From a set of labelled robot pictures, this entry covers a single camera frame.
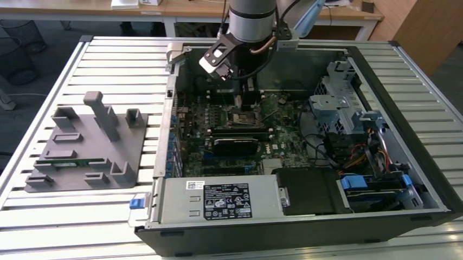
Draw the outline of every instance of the green circuit board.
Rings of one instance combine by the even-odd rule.
[[[246,112],[205,101],[181,108],[182,176],[214,176],[209,172],[217,171],[222,171],[220,176],[262,174],[258,164],[264,159],[280,159],[282,167],[308,167],[310,162],[296,125],[301,104],[301,101],[288,101],[286,95],[273,93]],[[261,128],[270,138],[258,142],[252,156],[214,156],[208,129],[240,127]]]

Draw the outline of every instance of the metal bracket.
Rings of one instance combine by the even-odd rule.
[[[177,62],[182,62],[185,60],[185,52],[189,52],[189,48],[182,48],[181,42],[170,42],[166,45],[166,52],[165,52],[165,58],[166,58],[166,65],[165,65],[165,71],[170,72],[173,64]]]

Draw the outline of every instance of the blue latch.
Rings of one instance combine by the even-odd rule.
[[[401,175],[401,180],[404,181],[406,187],[412,186],[412,184],[413,184],[412,179],[409,178],[409,176],[406,174]]]
[[[368,188],[366,182],[364,181],[362,176],[349,175],[340,180],[341,188],[344,190]]]
[[[144,199],[130,199],[130,210],[144,209]]]

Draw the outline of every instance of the chair leg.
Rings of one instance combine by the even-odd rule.
[[[62,29],[69,31],[71,29],[70,27],[70,21],[59,21]]]

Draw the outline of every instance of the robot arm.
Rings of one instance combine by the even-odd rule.
[[[281,18],[300,0],[289,5]],[[324,0],[316,0],[304,15],[309,31]],[[290,39],[289,30],[281,33],[276,0],[230,0],[229,33],[220,36],[200,60],[204,70],[222,80],[246,80],[266,66],[276,51],[277,41]]]

